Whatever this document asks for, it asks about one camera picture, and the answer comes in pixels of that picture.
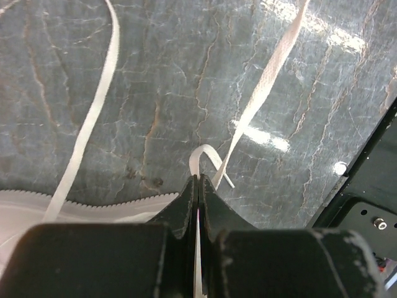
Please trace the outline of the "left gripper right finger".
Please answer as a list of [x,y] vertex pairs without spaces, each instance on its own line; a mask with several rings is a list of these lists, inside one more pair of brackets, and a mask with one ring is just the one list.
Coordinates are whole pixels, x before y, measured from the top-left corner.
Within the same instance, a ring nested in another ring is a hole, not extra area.
[[210,294],[212,246],[218,234],[226,231],[248,231],[257,228],[236,213],[216,192],[211,179],[204,174],[198,182],[197,215],[197,287],[204,297]]

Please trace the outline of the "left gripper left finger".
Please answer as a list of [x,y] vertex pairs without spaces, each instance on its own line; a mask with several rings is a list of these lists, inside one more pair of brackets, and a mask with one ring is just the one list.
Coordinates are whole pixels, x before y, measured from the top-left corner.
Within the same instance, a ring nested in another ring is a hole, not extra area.
[[146,297],[193,297],[198,177],[148,222],[153,237],[145,246]]

